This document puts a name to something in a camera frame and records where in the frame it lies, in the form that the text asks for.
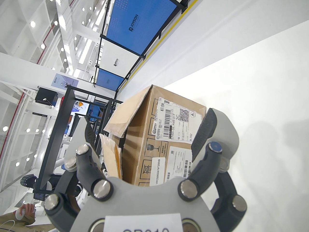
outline qr code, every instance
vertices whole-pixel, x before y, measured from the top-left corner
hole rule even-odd
[[[189,110],[180,109],[179,120],[189,122]]]

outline white floor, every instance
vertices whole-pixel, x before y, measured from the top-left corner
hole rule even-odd
[[[309,21],[166,89],[228,115],[240,138],[230,175],[248,211],[235,231],[308,231]],[[211,208],[214,188],[204,199]]]

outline yellow floor stripe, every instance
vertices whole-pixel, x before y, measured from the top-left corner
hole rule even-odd
[[[184,15],[194,6],[194,4],[197,2],[198,0],[193,0],[193,2],[188,6],[188,8],[184,11],[183,14],[180,15],[180,17],[174,22],[174,24],[167,30],[167,32],[160,38],[160,40],[158,41],[158,43],[154,46],[154,48],[149,52],[149,54],[147,54],[146,58],[139,64],[139,66],[133,71],[133,73],[130,75],[129,80],[134,76],[134,74],[140,69],[140,67],[147,61],[147,59],[150,57],[150,55],[157,49],[157,47],[160,45],[160,43],[167,37],[167,35],[171,32],[171,30],[173,30],[173,28],[179,23],[179,21],[184,17]],[[120,90],[122,90],[126,84],[129,82],[129,80],[127,80],[125,82],[125,84],[123,84],[123,86],[121,87]]]

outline tan coat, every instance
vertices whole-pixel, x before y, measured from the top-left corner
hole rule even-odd
[[[23,217],[22,220],[19,221],[15,217],[15,212],[10,212],[0,216],[0,232],[48,232],[55,228],[53,224],[30,226],[34,222],[35,219],[32,217]]]

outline person's hand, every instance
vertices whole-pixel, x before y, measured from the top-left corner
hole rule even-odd
[[[25,216],[26,217],[33,217],[34,218],[34,204],[31,203],[27,203],[27,204],[23,204],[19,209],[18,212],[20,215],[22,215],[22,209],[25,209]]]

